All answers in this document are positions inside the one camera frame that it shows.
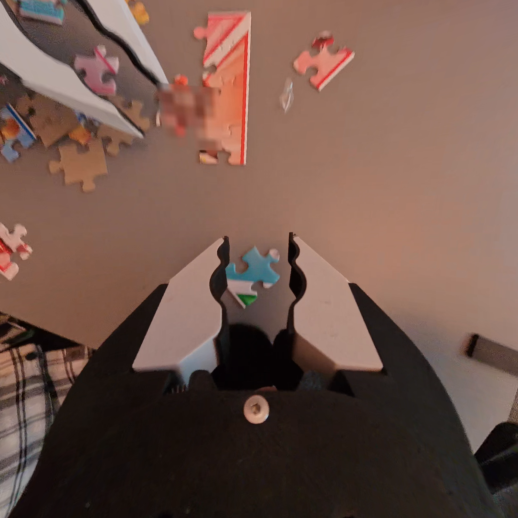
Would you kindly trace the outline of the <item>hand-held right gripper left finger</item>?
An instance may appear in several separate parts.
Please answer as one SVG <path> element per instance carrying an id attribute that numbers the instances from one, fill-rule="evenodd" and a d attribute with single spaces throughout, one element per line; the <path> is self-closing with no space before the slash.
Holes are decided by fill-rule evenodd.
<path id="1" fill-rule="evenodd" d="M 222 355 L 228 237 L 217 239 L 168 282 L 133 361 L 135 372 L 173 372 L 188 385 L 193 372 L 213 372 Z"/>

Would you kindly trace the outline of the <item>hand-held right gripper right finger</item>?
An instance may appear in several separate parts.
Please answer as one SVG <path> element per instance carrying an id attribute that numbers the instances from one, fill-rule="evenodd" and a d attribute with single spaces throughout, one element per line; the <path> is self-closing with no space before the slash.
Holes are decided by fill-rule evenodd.
<path id="1" fill-rule="evenodd" d="M 288 310 L 291 357 L 303 372 L 381 373 L 383 362 L 346 277 L 290 233 Z"/>

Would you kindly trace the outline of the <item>grey desk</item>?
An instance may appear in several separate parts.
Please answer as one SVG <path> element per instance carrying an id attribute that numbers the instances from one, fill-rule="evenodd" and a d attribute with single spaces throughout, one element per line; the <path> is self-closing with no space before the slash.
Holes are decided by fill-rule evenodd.
<path id="1" fill-rule="evenodd" d="M 289 78 L 295 101 L 295 79 L 324 93 L 357 67 L 349 236 L 333 253 L 296 235 L 418 346 L 476 450 L 517 391 L 515 377 L 463 354 L 473 333 L 517 347 L 517 1 L 346 2 L 363 11 L 349 22 L 355 42 L 319 29 Z M 244 310 L 225 294 L 231 322 L 270 337 L 285 327 L 288 234 L 273 288 Z M 1 310 L 99 347 L 159 284 L 8 289 Z"/>

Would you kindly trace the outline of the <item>red striped joined puzzle section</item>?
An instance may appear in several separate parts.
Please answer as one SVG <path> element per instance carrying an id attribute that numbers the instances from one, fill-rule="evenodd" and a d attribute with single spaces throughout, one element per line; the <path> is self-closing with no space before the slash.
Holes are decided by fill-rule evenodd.
<path id="1" fill-rule="evenodd" d="M 248 146 L 248 102 L 251 46 L 250 11 L 213 11 L 206 26 L 193 30 L 206 40 L 203 85 L 216 90 L 213 113 L 205 126 L 206 148 L 199 151 L 205 165 L 228 154 L 229 165 L 245 165 Z"/>

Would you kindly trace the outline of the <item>person's plaid shirt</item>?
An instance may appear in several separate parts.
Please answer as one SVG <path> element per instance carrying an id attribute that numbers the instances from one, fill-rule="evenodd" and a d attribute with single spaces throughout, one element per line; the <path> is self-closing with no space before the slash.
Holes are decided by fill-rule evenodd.
<path id="1" fill-rule="evenodd" d="M 1 315 L 1 517 L 21 498 L 50 427 L 93 353 Z"/>

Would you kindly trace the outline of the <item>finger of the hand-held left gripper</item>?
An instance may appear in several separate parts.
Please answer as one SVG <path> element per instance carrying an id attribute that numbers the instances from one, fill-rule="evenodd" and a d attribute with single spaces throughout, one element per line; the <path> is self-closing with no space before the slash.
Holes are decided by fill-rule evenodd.
<path id="1" fill-rule="evenodd" d="M 144 137 L 140 127 L 113 103 L 96 95 L 73 68 L 33 44 L 6 4 L 1 4 L 1 64 L 31 90 L 133 137 Z"/>
<path id="2" fill-rule="evenodd" d="M 134 68 L 155 86 L 169 83 L 146 36 L 125 1 L 76 1 L 95 29 L 115 42 Z"/>

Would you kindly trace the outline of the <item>blue green puzzle piece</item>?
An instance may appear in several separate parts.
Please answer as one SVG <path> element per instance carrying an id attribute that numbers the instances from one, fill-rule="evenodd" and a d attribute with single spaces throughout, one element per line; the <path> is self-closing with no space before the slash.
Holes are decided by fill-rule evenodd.
<path id="1" fill-rule="evenodd" d="M 235 263 L 229 263 L 225 272 L 227 290 L 242 308 L 246 308 L 257 299 L 254 284 L 260 282 L 263 288 L 268 289 L 279 281 L 280 275 L 272 268 L 272 264 L 280 261 L 280 252 L 270 249 L 266 255 L 262 255 L 253 247 L 242 259 L 247 264 L 245 271 L 237 272 Z"/>

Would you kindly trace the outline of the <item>pink diagonal-striped puzzle piece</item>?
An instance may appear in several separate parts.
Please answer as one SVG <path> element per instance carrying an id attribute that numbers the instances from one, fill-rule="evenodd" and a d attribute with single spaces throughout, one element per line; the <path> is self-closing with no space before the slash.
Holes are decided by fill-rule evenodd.
<path id="1" fill-rule="evenodd" d="M 74 59 L 75 71 L 83 74 L 85 84 L 101 96 L 116 94 L 117 85 L 113 76 L 117 75 L 119 67 L 119 58 L 108 56 L 104 45 L 96 46 L 92 56 L 77 55 Z"/>

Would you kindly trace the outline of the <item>grey flat bar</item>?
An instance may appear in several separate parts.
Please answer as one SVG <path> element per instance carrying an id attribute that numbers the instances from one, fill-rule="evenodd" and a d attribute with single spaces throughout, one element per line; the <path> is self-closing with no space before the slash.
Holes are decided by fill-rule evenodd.
<path id="1" fill-rule="evenodd" d="M 466 355 L 485 365 L 517 377 L 517 350 L 473 334 L 467 345 Z"/>

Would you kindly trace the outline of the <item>jigsaw puzzle pieces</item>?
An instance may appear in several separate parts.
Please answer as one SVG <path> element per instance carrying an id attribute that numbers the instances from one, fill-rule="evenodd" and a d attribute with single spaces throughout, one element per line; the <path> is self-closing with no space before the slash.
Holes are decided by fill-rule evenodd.
<path id="1" fill-rule="evenodd" d="M 1 65 L 1 107 L 11 101 L 33 126 L 42 115 L 42 137 L 30 147 L 14 141 L 18 157 L 1 155 L 1 223 L 16 224 L 33 253 L 1 294 L 45 283 L 52 289 L 86 284 L 162 283 L 215 240 L 228 236 L 232 256 L 248 245 L 280 246 L 289 231 L 321 251 L 338 252 L 348 240 L 350 202 L 343 185 L 352 143 L 351 97 L 357 67 L 340 73 L 317 93 L 295 79 L 294 105 L 284 114 L 281 87 L 292 62 L 319 29 L 340 43 L 355 42 L 363 11 L 346 1 L 144 1 L 151 24 L 146 38 L 166 76 L 202 81 L 205 40 L 193 30 L 213 11 L 251 12 L 247 159 L 230 165 L 230 152 L 207 165 L 199 160 L 197 128 L 187 136 L 155 125 L 157 90 L 115 42 L 104 37 L 70 1 L 63 26 L 23 21 L 22 35 L 64 64 L 95 57 L 104 46 L 117 57 L 120 107 L 144 124 L 143 138 L 77 120 L 70 109 L 23 88 Z"/>

